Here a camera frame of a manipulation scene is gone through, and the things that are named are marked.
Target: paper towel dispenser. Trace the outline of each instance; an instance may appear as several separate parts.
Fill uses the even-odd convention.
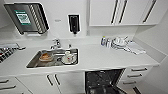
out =
[[[4,6],[20,34],[23,35],[24,32],[43,34],[49,29],[40,3],[14,3]]]

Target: cabinet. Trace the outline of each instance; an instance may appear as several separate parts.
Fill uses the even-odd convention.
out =
[[[149,0],[140,25],[158,24],[168,9],[168,0]]]
[[[0,0],[0,21],[1,21],[0,28],[7,26],[11,23],[11,20],[8,16],[3,4],[5,4],[4,0]]]
[[[82,94],[85,93],[84,72],[73,72],[57,74],[56,80],[61,94]]]
[[[90,0],[90,26],[138,25],[148,0]]]
[[[32,75],[18,79],[33,94],[81,94],[85,93],[84,72]]]
[[[52,75],[31,75],[18,77],[18,79],[33,94],[60,94],[57,84]]]
[[[31,94],[16,78],[0,78],[0,94]]]
[[[118,87],[122,89],[133,88],[140,82],[152,69],[152,66],[138,66],[126,68],[121,76]]]

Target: wall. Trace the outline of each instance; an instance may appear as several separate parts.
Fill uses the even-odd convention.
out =
[[[4,27],[0,32],[1,40],[34,40],[34,39],[53,39],[53,38],[73,38],[73,34],[69,30],[69,14],[80,15],[80,32],[77,38],[86,36],[86,5],[87,0],[5,0],[6,3],[41,3],[49,24],[50,29],[47,34],[42,37],[28,37],[17,34],[16,27],[11,24]]]
[[[54,38],[78,39],[102,36],[134,36],[138,26],[117,27],[89,27],[89,0],[4,0],[6,3],[40,2],[43,5],[50,29],[40,37],[20,35],[13,22],[0,28],[0,40],[24,41],[24,40],[52,40]],[[80,15],[81,31],[76,37],[69,31],[68,14]]]
[[[3,7],[4,4],[4,0],[0,0],[0,28],[7,26],[10,23],[10,20],[8,19],[9,16],[7,14],[7,12],[5,11],[5,8]]]
[[[147,48],[149,55],[160,63],[154,67],[146,79],[140,84],[142,94],[168,93],[168,11],[161,23],[156,26],[139,26],[134,40]]]

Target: cabinet handle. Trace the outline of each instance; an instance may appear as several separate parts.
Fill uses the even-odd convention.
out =
[[[61,83],[59,82],[59,80],[58,80],[58,78],[57,78],[57,75],[56,75],[56,74],[55,74],[55,79],[56,79],[56,81],[57,81],[58,85],[61,85]]]
[[[131,69],[131,71],[146,71],[148,70],[147,68],[144,68],[144,69]]]
[[[115,1],[115,7],[114,7],[114,12],[113,12],[113,17],[111,20],[111,24],[114,22],[114,17],[115,17],[115,13],[116,13],[116,9],[117,9],[117,4],[118,4],[118,0]]]
[[[151,13],[151,11],[152,11],[152,9],[153,9],[155,3],[156,3],[156,0],[153,0],[153,1],[152,1],[152,5],[151,5],[151,7],[150,7],[150,9],[149,9],[149,11],[148,11],[148,13],[147,13],[145,19],[143,20],[143,22],[146,22],[146,20],[148,19],[149,14]]]
[[[122,13],[121,13],[121,17],[120,17],[119,23],[121,23],[121,21],[122,21],[126,5],[127,5],[127,0],[124,1],[124,6],[123,6],[123,10],[122,10]]]
[[[135,84],[136,83],[136,81],[133,81],[133,82],[128,82],[128,83],[126,83],[126,82],[123,82],[123,84],[125,85],[125,84]]]
[[[131,77],[141,77],[142,74],[139,74],[139,75],[127,75],[127,77],[131,78]]]
[[[7,82],[9,82],[9,80],[6,80],[6,81],[1,81],[0,83],[7,83]]]
[[[47,75],[47,79],[48,81],[50,82],[51,86],[53,86],[53,83],[51,82],[50,78],[49,78],[49,75]]]
[[[5,89],[14,89],[16,88],[16,85],[15,86],[12,86],[12,87],[4,87],[4,88],[0,88],[0,90],[5,90]]]

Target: stainless steel sink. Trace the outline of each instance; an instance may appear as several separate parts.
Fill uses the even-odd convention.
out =
[[[62,62],[62,57],[65,56],[65,52],[70,51],[71,54],[76,56],[76,60],[71,64],[65,64]],[[44,53],[52,54],[53,60],[52,61],[40,61],[40,56]],[[51,67],[51,66],[63,66],[63,65],[76,65],[78,64],[78,49],[57,49],[52,51],[42,50],[38,51],[34,58],[29,62],[27,68],[37,68],[37,67]]]

